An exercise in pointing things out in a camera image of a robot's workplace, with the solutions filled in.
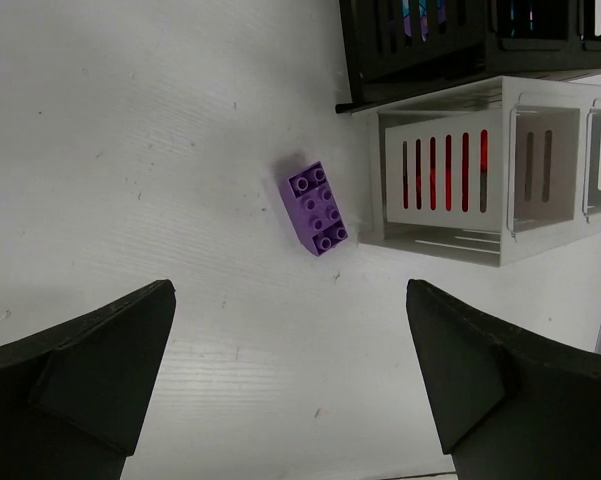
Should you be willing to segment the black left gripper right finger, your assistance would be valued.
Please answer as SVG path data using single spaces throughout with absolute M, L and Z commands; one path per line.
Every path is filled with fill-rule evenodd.
M 601 479 L 601 355 L 424 280 L 406 312 L 437 434 L 460 479 Z

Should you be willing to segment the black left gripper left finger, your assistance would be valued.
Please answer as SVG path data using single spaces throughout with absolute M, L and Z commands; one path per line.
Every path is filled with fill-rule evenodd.
M 169 280 L 0 346 L 0 479 L 118 479 L 176 309 Z

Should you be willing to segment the red lego block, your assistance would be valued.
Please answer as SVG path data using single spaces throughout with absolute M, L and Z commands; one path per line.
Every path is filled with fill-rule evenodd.
M 488 209 L 489 132 L 401 143 L 402 207 L 463 213 Z

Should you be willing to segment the purple lego brick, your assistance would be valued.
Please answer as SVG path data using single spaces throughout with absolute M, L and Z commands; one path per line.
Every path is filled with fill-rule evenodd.
M 311 254 L 320 257 L 348 238 L 321 162 L 281 180 L 279 191 L 300 243 Z

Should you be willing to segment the purple round flower lego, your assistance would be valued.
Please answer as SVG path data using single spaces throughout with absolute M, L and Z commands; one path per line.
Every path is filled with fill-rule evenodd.
M 403 35 L 407 40 L 410 40 L 412 38 L 412 12 L 409 1 L 387 1 L 386 4 L 389 16 L 389 29 L 392 38 L 395 39 L 398 35 Z M 437 9 L 437 31 L 439 33 L 445 33 L 447 29 L 446 1 L 437 0 L 434 1 L 433 4 Z M 416 17 L 420 21 L 420 29 L 423 40 L 427 40 L 429 34 L 433 31 L 433 28 L 430 26 L 429 22 L 430 15 L 428 6 L 428 1 L 419 0 L 418 9 L 416 10 Z

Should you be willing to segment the teal lego brick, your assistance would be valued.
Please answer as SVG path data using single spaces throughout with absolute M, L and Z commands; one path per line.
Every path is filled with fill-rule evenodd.
M 509 23 L 512 36 L 526 36 L 534 29 L 534 1 L 511 0 Z

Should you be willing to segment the white two-slot container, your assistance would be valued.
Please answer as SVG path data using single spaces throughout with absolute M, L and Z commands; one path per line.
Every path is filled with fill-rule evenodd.
M 601 85 L 496 77 L 366 118 L 365 244 L 501 267 L 601 233 Z

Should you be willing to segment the black two-slot container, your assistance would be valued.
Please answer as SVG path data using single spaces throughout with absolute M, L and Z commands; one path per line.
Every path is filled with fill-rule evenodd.
M 447 29 L 422 39 L 418 1 L 409 1 L 412 38 L 392 38 L 387 1 L 342 1 L 340 15 L 351 100 L 362 111 L 497 76 L 574 80 L 601 73 L 601 1 L 534 1 L 534 29 L 512 36 L 510 1 L 446 0 Z

